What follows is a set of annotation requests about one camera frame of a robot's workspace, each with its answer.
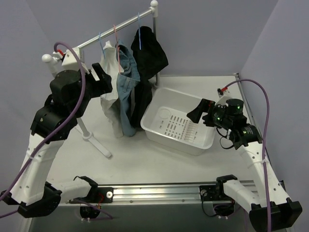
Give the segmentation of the blue denim skirt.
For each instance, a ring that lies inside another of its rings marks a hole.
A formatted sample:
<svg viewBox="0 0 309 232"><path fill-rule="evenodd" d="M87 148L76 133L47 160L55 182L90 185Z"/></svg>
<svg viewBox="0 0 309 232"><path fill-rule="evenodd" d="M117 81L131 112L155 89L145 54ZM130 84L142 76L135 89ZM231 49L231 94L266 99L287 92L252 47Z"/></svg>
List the blue denim skirt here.
<svg viewBox="0 0 309 232"><path fill-rule="evenodd" d="M137 63L129 49L119 44L120 71L117 77L116 87L120 101L120 121L123 135L131 137L136 129L131 125L131 92L140 82Z"/></svg>

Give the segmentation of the light blue wire hanger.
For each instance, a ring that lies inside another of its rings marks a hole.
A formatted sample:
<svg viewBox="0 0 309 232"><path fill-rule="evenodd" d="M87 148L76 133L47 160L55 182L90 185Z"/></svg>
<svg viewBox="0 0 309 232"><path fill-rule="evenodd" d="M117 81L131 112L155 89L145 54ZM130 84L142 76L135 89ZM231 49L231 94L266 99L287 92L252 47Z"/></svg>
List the light blue wire hanger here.
<svg viewBox="0 0 309 232"><path fill-rule="evenodd" d="M102 41L101 41L101 32L99 32L98 41L99 41L99 44L100 44L100 47L101 47L101 50L102 50L103 57L105 59L105 51L104 51L104 47L103 47L103 44L102 44Z"/></svg>

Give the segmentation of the pink wire hanger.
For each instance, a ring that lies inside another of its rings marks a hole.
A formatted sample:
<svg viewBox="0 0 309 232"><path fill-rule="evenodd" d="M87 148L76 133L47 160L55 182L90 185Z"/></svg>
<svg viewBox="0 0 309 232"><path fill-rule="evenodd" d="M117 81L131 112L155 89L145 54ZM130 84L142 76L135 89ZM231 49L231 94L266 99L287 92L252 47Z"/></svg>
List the pink wire hanger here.
<svg viewBox="0 0 309 232"><path fill-rule="evenodd" d="M117 51L117 58L118 58L118 69L119 69L119 73L122 73L122 67L120 64L120 47L119 47L119 40L118 40L118 35L117 35L117 30L116 30L116 26L113 25L113 30L114 30L114 34L115 34L115 39L116 39L116 51Z"/></svg>

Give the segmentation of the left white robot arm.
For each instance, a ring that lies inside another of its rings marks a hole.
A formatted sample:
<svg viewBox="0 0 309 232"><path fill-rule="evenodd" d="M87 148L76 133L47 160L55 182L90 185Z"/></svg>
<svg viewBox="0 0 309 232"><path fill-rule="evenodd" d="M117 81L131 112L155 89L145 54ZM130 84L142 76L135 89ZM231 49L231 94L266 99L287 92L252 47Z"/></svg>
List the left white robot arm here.
<svg viewBox="0 0 309 232"><path fill-rule="evenodd" d="M30 127L22 174L10 191L0 195L7 205L17 205L17 213L24 218L45 217L62 202L91 203L98 196L98 184L89 177L76 176L70 182L51 184L47 176L56 154L90 100L112 91L111 76L99 63L94 63L84 81L80 70L64 70L50 82L50 89L51 94Z"/></svg>

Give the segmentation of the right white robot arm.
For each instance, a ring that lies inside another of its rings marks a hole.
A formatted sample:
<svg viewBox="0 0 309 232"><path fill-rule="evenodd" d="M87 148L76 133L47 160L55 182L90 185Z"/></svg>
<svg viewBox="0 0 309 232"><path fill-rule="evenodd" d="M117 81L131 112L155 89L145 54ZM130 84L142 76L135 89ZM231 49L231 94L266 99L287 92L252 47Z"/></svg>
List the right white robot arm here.
<svg viewBox="0 0 309 232"><path fill-rule="evenodd" d="M251 225L257 232L272 232L293 226L300 214L300 202L292 201L277 179L267 157L263 157L263 142L255 126L247 123L243 114L244 102L228 99L222 104L202 99L199 105L187 114L193 122L203 123L227 131L235 150L252 175L257 194L254 194L234 175L216 179L214 193L219 199L233 199L248 214Z"/></svg>

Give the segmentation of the white plastic basket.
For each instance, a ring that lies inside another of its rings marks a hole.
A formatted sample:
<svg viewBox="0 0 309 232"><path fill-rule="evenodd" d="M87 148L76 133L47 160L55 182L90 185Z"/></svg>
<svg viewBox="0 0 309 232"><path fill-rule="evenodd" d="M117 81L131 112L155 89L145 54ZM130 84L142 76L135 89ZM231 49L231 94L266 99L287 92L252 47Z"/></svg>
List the white plastic basket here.
<svg viewBox="0 0 309 232"><path fill-rule="evenodd" d="M186 116L201 100L198 96L159 88L154 92L140 126L149 140L199 156L211 148L216 134L215 128L206 127L202 121L193 123Z"/></svg>

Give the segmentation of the silver clothes rack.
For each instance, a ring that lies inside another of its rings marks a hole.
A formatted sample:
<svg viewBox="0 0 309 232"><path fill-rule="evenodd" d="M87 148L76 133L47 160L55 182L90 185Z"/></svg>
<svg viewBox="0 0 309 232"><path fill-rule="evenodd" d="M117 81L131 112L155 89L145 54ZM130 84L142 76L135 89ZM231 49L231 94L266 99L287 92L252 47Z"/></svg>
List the silver clothes rack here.
<svg viewBox="0 0 309 232"><path fill-rule="evenodd" d="M100 43L103 38L115 34L117 31L127 27L128 25L136 21L139 22L141 18L146 17L147 15L153 15L153 27L154 30L156 30L155 20L158 17L158 1L156 0L151 1L148 10L142 12L141 14L139 13L138 15L118 24L117 26L113 26L113 28L103 33L100 32L98 36L77 46L76 48L79 51L79 55L83 54L82 49L84 49L85 47L96 42ZM58 62L60 62L60 59L64 57L65 56L62 55L60 52L54 52L52 55L44 54L42 56L42 62L44 62L47 65L53 77L55 77L55 75L57 74L56 65L58 64ZM88 131L83 120L81 118L78 118L77 123L78 126L76 127L76 129L80 134L82 134L83 139L87 142L90 142L103 156L105 156L106 158L110 158L112 156L111 152L94 137L92 132Z"/></svg>

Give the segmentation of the black garment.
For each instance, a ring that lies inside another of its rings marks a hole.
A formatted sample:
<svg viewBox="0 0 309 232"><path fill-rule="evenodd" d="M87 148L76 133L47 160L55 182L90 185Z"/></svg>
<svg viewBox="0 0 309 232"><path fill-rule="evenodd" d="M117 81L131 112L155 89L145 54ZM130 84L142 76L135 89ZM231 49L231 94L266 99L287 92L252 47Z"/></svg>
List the black garment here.
<svg viewBox="0 0 309 232"><path fill-rule="evenodd" d="M153 98L152 85L149 80L169 64L168 58L152 29L142 26L140 32L141 51L139 50L138 31L131 44L133 57L140 75L140 82L134 88L135 106L131 116L131 124L135 128L141 127L141 119Z"/></svg>

